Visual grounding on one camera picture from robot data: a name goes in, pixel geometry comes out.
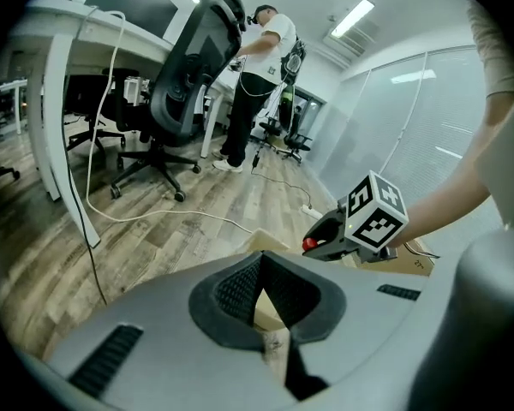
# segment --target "chair backrest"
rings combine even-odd
[[[156,79],[152,117],[179,140],[194,133],[194,107],[201,86],[210,86],[240,49],[241,13],[240,0],[201,0]]]

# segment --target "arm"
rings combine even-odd
[[[391,247],[441,229],[487,199],[489,191],[478,178],[474,161],[494,137],[513,103],[514,92],[497,92],[487,98],[483,122],[459,165],[436,191],[408,209],[409,224],[391,241]]]
[[[264,53],[276,47],[280,42],[280,36],[275,32],[264,32],[259,39],[256,39],[250,45],[241,47],[236,57],[242,57],[243,55],[255,55],[258,53]]]

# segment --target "white sneaker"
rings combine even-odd
[[[212,151],[212,154],[215,158],[218,158],[219,160],[226,160],[229,157],[228,155],[222,154],[220,149]]]
[[[230,166],[229,162],[226,160],[214,161],[213,167],[219,170],[226,170],[227,172],[235,172],[237,174],[243,171],[241,164],[238,167]]]

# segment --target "black vent grille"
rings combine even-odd
[[[99,397],[143,334],[132,325],[119,325],[70,377],[69,382]]]
[[[400,288],[399,286],[393,286],[391,284],[384,284],[379,286],[377,289],[379,292],[383,292],[388,295],[395,297],[404,298],[406,300],[415,301],[419,298],[421,291],[415,291],[414,289]]]

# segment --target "red button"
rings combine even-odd
[[[305,251],[311,250],[318,246],[318,242],[315,241],[312,237],[308,237],[304,241],[302,241],[302,249]]]

